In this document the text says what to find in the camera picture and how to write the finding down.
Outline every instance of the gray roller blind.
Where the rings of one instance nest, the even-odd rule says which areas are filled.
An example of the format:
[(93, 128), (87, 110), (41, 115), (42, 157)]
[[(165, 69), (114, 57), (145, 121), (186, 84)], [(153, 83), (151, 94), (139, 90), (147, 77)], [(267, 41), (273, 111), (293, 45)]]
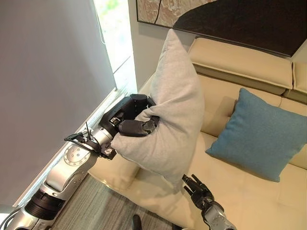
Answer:
[(0, 1), (0, 204), (115, 87), (92, 0)]

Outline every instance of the wooden floor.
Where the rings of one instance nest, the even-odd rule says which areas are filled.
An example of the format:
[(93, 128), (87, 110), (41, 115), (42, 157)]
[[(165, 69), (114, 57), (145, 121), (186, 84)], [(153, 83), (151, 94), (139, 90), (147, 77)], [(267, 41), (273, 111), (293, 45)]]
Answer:
[(137, 206), (88, 175), (57, 218), (52, 230), (131, 230), (138, 214), (143, 230), (171, 230), (172, 224)]

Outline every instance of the leather sofa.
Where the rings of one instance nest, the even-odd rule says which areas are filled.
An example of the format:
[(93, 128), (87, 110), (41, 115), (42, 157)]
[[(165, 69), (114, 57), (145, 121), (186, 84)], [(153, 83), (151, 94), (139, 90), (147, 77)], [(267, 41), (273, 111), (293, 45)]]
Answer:
[[(197, 38), (189, 55), (205, 98), (204, 120), (188, 175), (214, 194), (228, 219), (242, 230), (307, 229), (307, 145), (280, 175), (261, 179), (205, 153), (225, 128), (244, 87), (267, 103), (307, 115), (307, 64), (240, 46)], [(141, 93), (148, 93), (150, 79)], [(117, 155), (89, 171), (137, 205), (188, 229), (206, 230), (201, 211), (184, 189), (174, 194), (164, 179)]]

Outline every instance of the gray pillow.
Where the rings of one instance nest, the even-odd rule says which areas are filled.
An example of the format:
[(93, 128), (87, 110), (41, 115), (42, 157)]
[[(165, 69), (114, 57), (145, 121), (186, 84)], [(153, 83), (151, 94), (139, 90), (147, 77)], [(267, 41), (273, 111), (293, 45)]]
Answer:
[(175, 32), (169, 30), (150, 87), (157, 104), (136, 119), (160, 121), (146, 137), (117, 134), (111, 146), (124, 158), (166, 178), (178, 191), (194, 154), (201, 129), (204, 99), (192, 62)]

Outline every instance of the framed painting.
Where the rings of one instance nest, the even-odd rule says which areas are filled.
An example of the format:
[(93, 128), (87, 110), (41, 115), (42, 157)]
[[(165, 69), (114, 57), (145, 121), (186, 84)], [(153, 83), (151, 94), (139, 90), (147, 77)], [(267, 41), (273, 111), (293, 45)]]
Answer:
[(136, 0), (138, 21), (291, 57), (307, 39), (306, 0)]

